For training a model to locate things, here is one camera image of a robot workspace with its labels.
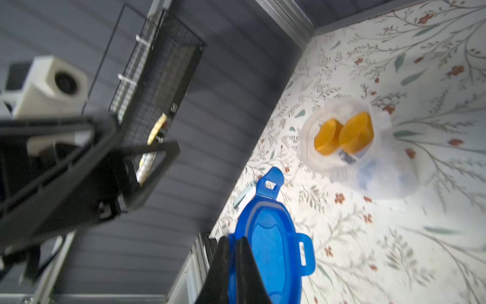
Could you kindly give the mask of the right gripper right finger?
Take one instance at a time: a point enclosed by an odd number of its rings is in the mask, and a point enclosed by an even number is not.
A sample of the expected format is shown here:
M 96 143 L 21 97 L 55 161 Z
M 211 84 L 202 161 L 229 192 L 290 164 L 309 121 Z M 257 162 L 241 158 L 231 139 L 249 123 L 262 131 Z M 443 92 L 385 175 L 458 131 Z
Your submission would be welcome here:
M 236 243 L 236 303 L 271 303 L 246 237 Z

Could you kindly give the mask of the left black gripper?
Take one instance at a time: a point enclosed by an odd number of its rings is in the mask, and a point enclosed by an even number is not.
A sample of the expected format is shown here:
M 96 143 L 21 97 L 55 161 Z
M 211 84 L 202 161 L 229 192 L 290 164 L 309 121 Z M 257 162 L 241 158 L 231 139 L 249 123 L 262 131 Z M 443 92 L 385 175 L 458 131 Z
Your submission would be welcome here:
M 20 250 L 145 205 L 180 147 L 119 148 L 121 138 L 112 115 L 2 121 L 1 249 Z

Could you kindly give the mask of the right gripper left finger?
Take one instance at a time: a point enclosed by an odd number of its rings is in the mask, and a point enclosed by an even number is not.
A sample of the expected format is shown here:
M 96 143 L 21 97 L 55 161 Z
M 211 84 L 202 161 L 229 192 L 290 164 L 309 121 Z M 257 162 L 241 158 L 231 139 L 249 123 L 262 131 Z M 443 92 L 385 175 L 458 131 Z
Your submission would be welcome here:
M 230 241 L 226 236 L 220 238 L 202 290 L 196 300 L 200 303 L 229 302 Z

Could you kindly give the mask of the blue jar lid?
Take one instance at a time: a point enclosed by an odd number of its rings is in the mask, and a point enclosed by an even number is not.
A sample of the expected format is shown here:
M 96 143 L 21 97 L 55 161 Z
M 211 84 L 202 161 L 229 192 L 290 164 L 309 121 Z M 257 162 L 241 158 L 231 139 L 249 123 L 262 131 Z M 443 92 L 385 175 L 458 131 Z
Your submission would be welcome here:
M 311 238 L 297 233 L 289 211 L 277 200 L 284 181 L 282 171 L 272 167 L 257 182 L 230 235 L 230 247 L 247 238 L 272 303 L 300 303 L 302 277 L 315 272 L 316 260 Z

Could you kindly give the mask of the blue-lid clear jar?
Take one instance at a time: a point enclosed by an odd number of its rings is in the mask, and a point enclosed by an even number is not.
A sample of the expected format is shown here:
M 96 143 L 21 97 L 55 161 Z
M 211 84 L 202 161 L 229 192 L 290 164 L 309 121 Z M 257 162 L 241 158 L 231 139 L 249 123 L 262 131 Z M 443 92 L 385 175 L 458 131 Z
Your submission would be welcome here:
M 418 176 L 395 139 L 388 113 L 357 98 L 330 100 L 300 134 L 300 156 L 312 171 L 376 200 L 405 198 Z

